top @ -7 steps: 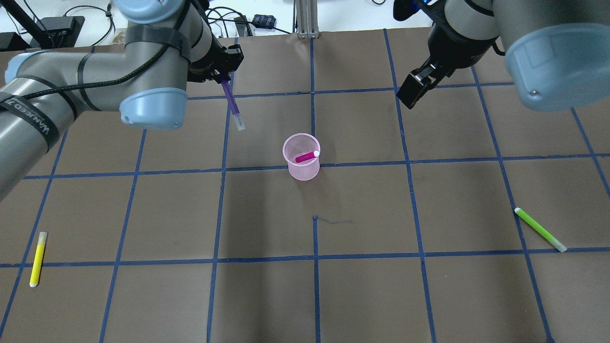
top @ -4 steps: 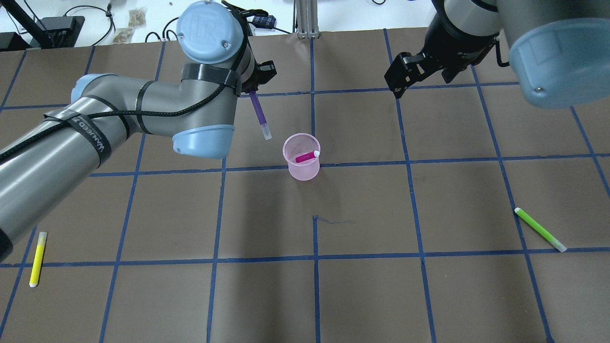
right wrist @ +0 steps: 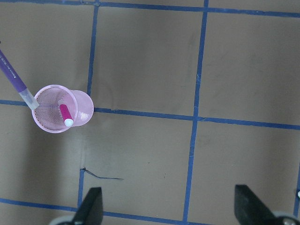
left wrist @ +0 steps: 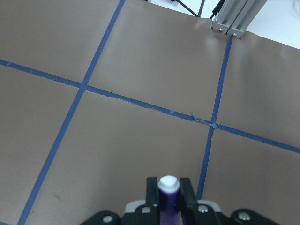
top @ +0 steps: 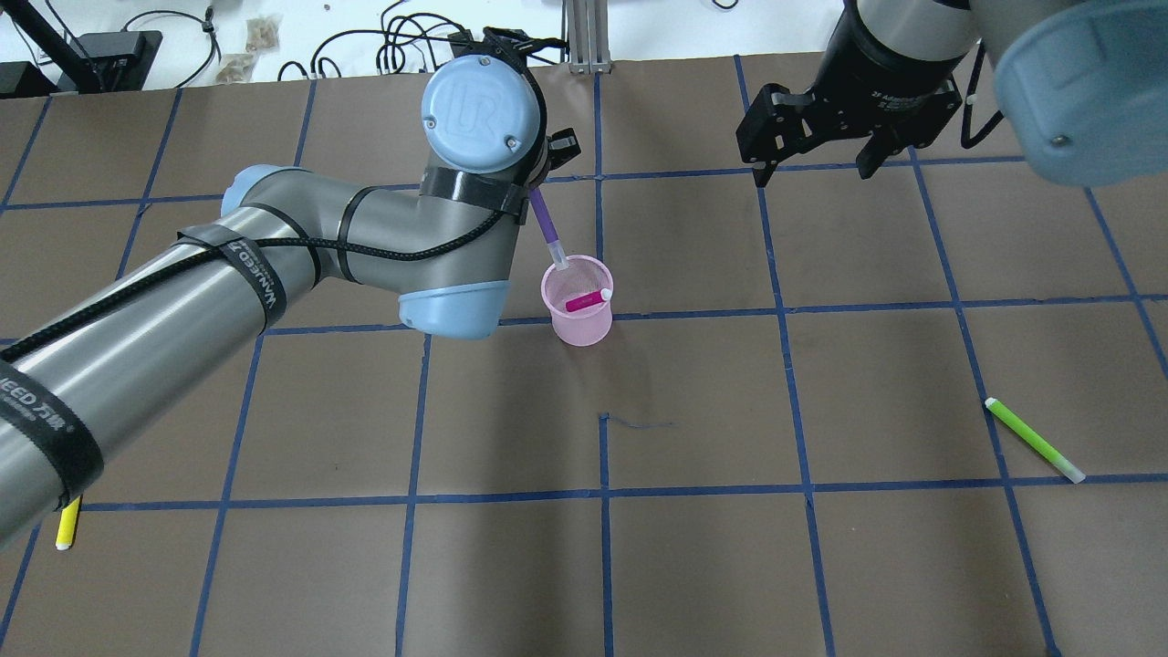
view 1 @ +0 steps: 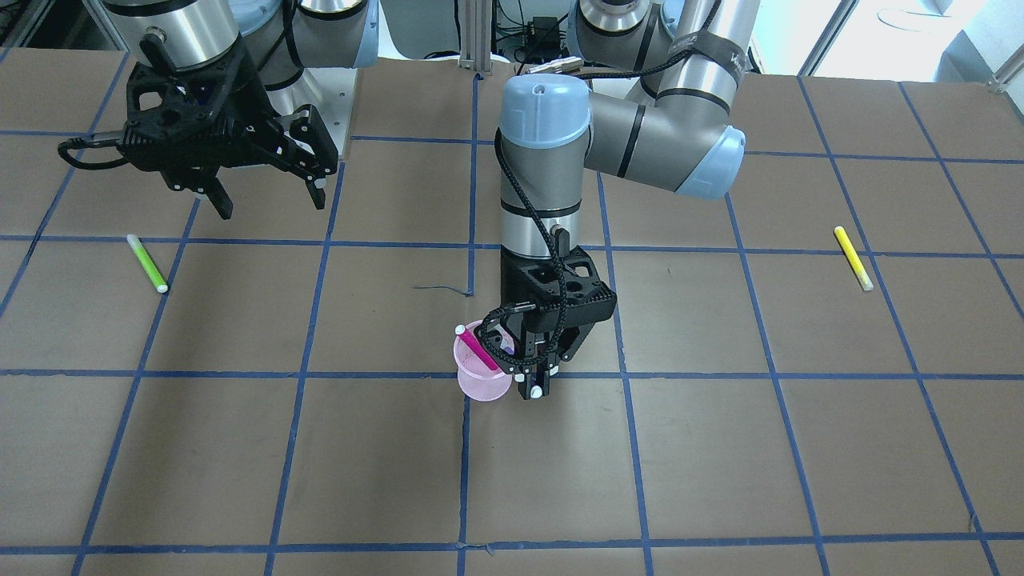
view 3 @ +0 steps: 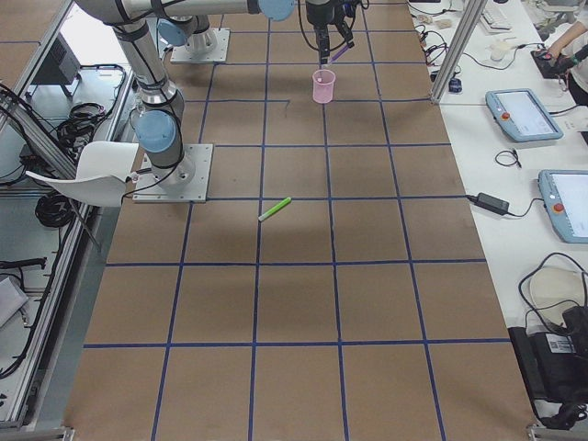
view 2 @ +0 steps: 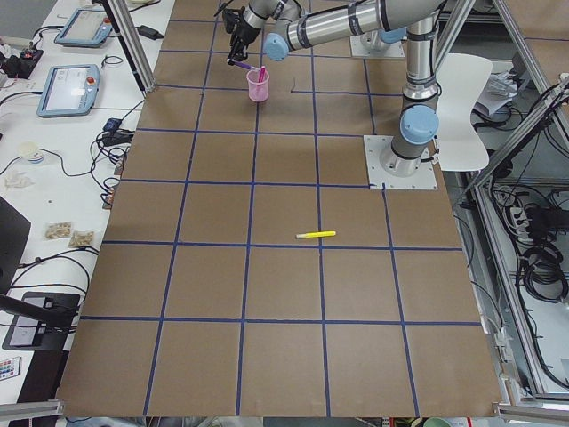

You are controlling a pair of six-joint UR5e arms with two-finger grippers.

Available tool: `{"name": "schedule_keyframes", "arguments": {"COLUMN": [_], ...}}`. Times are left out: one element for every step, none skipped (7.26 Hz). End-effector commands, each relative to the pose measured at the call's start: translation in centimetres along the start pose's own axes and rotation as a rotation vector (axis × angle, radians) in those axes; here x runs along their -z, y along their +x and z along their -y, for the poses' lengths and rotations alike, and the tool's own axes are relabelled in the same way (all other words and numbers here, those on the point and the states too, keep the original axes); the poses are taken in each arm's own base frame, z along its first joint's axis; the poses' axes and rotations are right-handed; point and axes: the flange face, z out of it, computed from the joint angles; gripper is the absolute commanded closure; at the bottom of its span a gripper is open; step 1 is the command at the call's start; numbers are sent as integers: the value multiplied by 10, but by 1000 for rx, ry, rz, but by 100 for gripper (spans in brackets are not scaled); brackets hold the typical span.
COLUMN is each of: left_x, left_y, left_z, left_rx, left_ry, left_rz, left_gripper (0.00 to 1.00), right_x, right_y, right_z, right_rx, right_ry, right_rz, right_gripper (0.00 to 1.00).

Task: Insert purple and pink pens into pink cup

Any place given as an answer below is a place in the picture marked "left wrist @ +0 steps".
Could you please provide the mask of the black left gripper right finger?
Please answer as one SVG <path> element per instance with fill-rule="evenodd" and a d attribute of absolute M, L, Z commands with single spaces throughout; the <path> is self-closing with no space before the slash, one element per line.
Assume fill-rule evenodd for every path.
<path fill-rule="evenodd" d="M 180 209 L 182 211 L 192 210 L 198 205 L 190 178 L 180 178 Z"/>

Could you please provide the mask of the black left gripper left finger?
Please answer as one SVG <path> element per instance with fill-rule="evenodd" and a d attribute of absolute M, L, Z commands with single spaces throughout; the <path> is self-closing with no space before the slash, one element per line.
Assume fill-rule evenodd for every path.
<path fill-rule="evenodd" d="M 160 197 L 157 177 L 146 179 L 146 206 L 160 209 Z"/>

